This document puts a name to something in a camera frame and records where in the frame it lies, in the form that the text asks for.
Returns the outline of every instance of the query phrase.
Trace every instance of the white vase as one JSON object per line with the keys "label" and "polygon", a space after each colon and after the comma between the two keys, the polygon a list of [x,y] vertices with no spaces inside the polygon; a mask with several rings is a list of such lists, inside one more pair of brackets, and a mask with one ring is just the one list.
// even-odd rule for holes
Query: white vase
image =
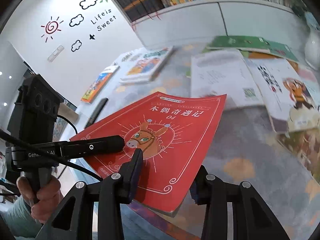
{"label": "white vase", "polygon": [[320,31],[310,28],[310,35],[305,46],[305,60],[315,70],[320,68]]}

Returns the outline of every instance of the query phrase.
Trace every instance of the sleeve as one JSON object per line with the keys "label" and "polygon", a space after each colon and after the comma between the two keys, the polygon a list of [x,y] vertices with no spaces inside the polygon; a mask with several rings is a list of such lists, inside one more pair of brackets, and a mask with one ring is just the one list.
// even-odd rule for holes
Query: sleeve
{"label": "sleeve", "polygon": [[16,239],[34,238],[42,227],[41,223],[31,217],[22,196],[17,199],[11,209],[0,212],[0,215]]}

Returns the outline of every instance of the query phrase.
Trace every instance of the cartoon donkey head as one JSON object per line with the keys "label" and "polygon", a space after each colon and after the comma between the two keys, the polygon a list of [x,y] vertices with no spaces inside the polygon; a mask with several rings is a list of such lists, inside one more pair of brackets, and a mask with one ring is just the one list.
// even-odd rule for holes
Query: cartoon donkey head
{"label": "cartoon donkey head", "polygon": [[158,131],[153,132],[151,129],[147,129],[149,122],[151,122],[150,119],[143,122],[140,126],[140,131],[135,133],[126,143],[130,148],[141,149],[144,159],[156,155],[161,150],[159,137],[167,131],[169,126],[165,125]]}

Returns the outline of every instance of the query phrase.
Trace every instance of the human hand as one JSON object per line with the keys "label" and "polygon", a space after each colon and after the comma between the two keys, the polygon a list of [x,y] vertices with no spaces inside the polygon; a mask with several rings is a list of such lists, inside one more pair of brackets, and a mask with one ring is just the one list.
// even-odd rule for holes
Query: human hand
{"label": "human hand", "polygon": [[[35,194],[26,177],[19,177],[17,186],[27,203],[30,203],[30,200],[35,198]],[[36,193],[39,202],[31,207],[31,216],[34,219],[39,220],[42,224],[46,223],[63,198],[60,187],[60,182],[54,176],[51,176],[50,182]]]}

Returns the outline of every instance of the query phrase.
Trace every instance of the red spiral sun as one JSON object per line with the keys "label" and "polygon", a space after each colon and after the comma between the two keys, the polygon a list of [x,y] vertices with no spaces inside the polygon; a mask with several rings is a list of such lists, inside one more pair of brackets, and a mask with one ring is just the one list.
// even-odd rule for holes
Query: red spiral sun
{"label": "red spiral sun", "polygon": [[45,26],[44,26],[44,25],[41,25],[42,28],[45,28],[45,34],[43,34],[43,35],[41,36],[41,38],[44,37],[44,36],[47,34],[47,35],[49,35],[50,38],[53,40],[51,34],[55,33],[56,31],[61,31],[61,30],[59,29],[59,24],[62,23],[63,21],[61,21],[61,22],[58,23],[58,22],[57,22],[58,19],[59,19],[59,17],[58,17],[55,21],[53,21],[53,20],[52,20],[52,16],[51,16],[51,20],[50,20]]}

